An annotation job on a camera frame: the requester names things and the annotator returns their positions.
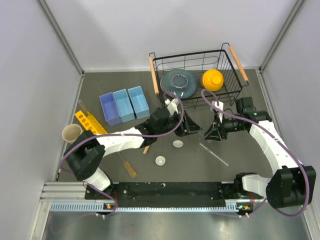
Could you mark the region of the long glass test tube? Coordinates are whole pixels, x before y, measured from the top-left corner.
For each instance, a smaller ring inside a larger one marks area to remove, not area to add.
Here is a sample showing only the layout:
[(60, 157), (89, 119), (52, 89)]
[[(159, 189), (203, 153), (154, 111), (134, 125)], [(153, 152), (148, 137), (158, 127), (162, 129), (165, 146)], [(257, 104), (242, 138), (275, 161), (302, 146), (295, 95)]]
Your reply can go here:
[(210, 153), (212, 156), (214, 156), (217, 160), (219, 160), (221, 163), (226, 165), (227, 167), (229, 164), (225, 162), (221, 157), (219, 157), (217, 154), (215, 154), (212, 150), (210, 150), (207, 146), (205, 146), (203, 143), (199, 143), (201, 147), (203, 147), (208, 153)]

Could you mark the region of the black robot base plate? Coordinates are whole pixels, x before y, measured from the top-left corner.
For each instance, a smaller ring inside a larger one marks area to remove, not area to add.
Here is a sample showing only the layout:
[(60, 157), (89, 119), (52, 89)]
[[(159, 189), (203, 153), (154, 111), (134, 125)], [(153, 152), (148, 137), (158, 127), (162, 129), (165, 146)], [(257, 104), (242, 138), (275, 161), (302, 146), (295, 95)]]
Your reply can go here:
[(233, 183), (222, 182), (119, 182), (105, 192), (120, 208), (224, 207), (227, 200), (255, 199), (252, 193), (236, 192)]

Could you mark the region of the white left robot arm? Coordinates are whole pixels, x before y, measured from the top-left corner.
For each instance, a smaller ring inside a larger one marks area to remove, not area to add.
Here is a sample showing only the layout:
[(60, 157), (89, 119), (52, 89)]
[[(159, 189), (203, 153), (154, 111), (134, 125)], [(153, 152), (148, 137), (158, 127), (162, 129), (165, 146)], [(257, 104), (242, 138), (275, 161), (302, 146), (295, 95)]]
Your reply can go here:
[(159, 107), (146, 121), (123, 132), (93, 134), (86, 130), (64, 152), (63, 160), (77, 181), (89, 184), (102, 198), (109, 198), (114, 187), (109, 176), (99, 168), (102, 159), (123, 150), (150, 146), (159, 136), (175, 133), (184, 137), (202, 130), (185, 110), (182, 112), (183, 116), (178, 112), (171, 114), (167, 108)]

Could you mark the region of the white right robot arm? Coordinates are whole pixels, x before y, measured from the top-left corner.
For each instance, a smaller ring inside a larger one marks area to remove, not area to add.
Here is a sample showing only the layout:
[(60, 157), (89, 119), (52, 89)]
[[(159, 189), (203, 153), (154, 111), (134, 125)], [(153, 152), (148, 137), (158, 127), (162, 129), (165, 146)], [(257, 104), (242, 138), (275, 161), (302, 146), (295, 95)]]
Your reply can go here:
[(223, 114), (223, 103), (211, 103), (213, 123), (205, 133), (205, 139), (222, 141), (229, 133), (247, 131), (258, 143), (269, 162), (272, 177), (243, 172), (234, 179), (233, 192), (239, 198), (255, 193), (267, 199), (274, 209), (304, 206), (313, 199), (316, 170), (304, 166), (289, 152), (276, 131), (272, 118), (265, 110), (258, 111), (251, 97), (236, 100), (237, 114)]

